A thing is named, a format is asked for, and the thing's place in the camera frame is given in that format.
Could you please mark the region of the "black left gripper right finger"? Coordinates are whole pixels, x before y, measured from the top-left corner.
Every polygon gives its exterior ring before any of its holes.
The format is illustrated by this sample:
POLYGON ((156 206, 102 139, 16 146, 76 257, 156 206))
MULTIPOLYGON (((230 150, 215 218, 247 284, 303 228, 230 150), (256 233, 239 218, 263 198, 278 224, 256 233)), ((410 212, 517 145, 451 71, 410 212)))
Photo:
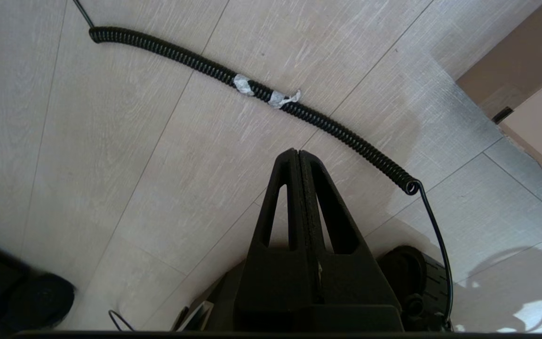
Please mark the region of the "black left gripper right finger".
POLYGON ((323 162, 300 151, 299 163, 314 302, 399 307, 323 162))

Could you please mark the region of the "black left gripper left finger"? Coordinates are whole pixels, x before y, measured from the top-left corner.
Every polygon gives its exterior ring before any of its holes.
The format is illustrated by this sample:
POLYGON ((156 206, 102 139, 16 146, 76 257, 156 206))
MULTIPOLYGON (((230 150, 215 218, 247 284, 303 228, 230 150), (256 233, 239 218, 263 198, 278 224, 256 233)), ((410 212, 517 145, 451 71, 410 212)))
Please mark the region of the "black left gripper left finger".
POLYGON ((304 151, 286 150, 275 160, 235 299, 236 330, 319 330, 321 229, 307 159, 304 151), (287 189, 288 250, 270 247, 282 186, 287 189))

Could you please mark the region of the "brown cardboard shoe box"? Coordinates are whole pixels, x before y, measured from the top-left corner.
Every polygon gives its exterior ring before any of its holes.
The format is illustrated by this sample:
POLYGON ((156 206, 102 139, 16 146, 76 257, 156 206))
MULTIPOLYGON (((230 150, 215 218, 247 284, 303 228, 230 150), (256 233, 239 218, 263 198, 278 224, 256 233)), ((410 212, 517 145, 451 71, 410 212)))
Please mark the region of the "brown cardboard shoe box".
POLYGON ((542 4, 457 84, 542 169, 542 4))

